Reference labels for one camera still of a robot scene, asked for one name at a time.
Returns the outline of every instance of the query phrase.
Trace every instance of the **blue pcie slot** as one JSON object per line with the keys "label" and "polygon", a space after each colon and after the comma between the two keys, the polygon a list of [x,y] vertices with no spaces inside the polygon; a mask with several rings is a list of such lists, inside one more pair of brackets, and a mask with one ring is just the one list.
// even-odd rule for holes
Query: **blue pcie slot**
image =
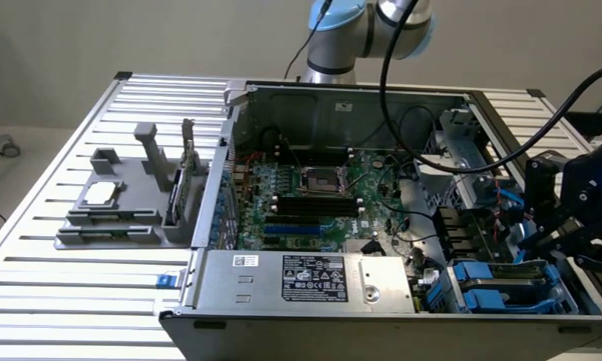
{"label": "blue pcie slot", "polygon": [[265,226],[262,228],[265,235],[321,235],[320,226]]}

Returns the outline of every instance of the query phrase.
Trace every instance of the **metal panel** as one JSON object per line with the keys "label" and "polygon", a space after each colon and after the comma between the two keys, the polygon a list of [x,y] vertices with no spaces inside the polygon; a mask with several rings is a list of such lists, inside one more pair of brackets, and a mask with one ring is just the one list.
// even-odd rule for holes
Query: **metal panel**
{"label": "metal panel", "polygon": [[[196,119],[200,158],[212,160],[226,120],[225,83],[134,74],[106,88],[0,231],[0,359],[182,359],[153,315],[156,300],[174,301],[180,292],[156,290],[153,283],[156,275],[185,267],[190,252],[58,251],[53,237],[86,181],[93,150],[113,147],[121,156],[144,156],[130,135],[136,123],[156,123],[158,146],[177,158],[180,122]],[[543,105],[522,90],[484,94],[515,137],[530,137],[547,119]],[[571,142],[559,126],[547,139],[544,147]]]}
{"label": "metal panel", "polygon": [[[484,95],[511,130],[516,141],[523,144],[547,122],[555,109],[550,108],[546,99],[540,100],[528,94],[507,96],[504,93],[484,93]],[[527,151],[527,155],[532,157],[546,150],[555,150],[563,156],[575,158],[590,151],[590,147],[583,146],[584,143],[568,122],[560,120],[558,125],[547,133],[547,136]],[[488,153],[496,158],[492,150],[488,150]],[[558,185],[555,187],[555,194],[558,196],[560,182],[562,174],[558,174],[555,178],[555,184]]]}

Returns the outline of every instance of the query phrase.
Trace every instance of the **green circuit board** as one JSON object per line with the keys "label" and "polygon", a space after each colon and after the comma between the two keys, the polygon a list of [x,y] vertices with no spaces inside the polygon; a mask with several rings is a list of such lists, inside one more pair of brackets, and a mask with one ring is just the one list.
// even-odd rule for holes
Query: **green circuit board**
{"label": "green circuit board", "polygon": [[[278,165],[261,157],[249,164],[250,174],[242,184],[237,185],[240,227],[237,249],[240,250],[315,250],[335,252],[341,250],[341,244],[348,239],[369,239],[372,232],[385,231],[385,220],[392,224],[401,215],[389,211],[379,203],[381,194],[377,191],[379,177],[385,170],[372,166],[383,156],[376,153],[357,153],[341,169],[345,172],[345,184],[352,184],[345,190],[348,197],[361,199],[360,206],[365,209],[357,217],[320,217],[321,233],[316,235],[276,235],[280,239],[276,245],[265,244],[265,217],[276,215],[269,207],[272,195],[316,196],[301,189],[301,168],[297,165]],[[381,184],[392,189],[393,173],[385,174]],[[400,198],[384,197],[385,203],[401,209]]]}

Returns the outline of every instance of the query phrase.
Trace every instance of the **caster wheel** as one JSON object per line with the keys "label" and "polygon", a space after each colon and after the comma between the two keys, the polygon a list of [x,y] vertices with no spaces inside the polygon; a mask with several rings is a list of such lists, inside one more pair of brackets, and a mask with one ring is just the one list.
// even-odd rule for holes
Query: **caster wheel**
{"label": "caster wheel", "polygon": [[2,145],[2,150],[0,151],[0,155],[6,158],[14,158],[19,155],[19,147],[13,143],[6,143]]}

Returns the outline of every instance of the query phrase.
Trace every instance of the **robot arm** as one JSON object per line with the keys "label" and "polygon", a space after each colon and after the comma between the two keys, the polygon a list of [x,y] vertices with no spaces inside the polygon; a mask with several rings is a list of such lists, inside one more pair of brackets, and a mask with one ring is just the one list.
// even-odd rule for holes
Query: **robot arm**
{"label": "robot arm", "polygon": [[[308,44],[308,83],[355,83],[353,64],[357,58],[381,58],[396,21],[411,0],[332,0],[321,17],[325,2],[316,0],[309,11],[308,27],[317,30]],[[395,59],[420,53],[433,30],[429,0],[419,0],[403,26],[393,51]]]}
{"label": "robot arm", "polygon": [[[563,180],[556,205],[552,188],[559,172]],[[602,273],[602,245],[591,243],[592,239],[602,240],[602,145],[571,160],[558,153],[539,154],[527,162],[526,183],[524,210],[538,230],[519,244],[526,258],[544,258],[559,251],[574,257],[580,268]],[[579,227],[548,238],[571,217]]]}

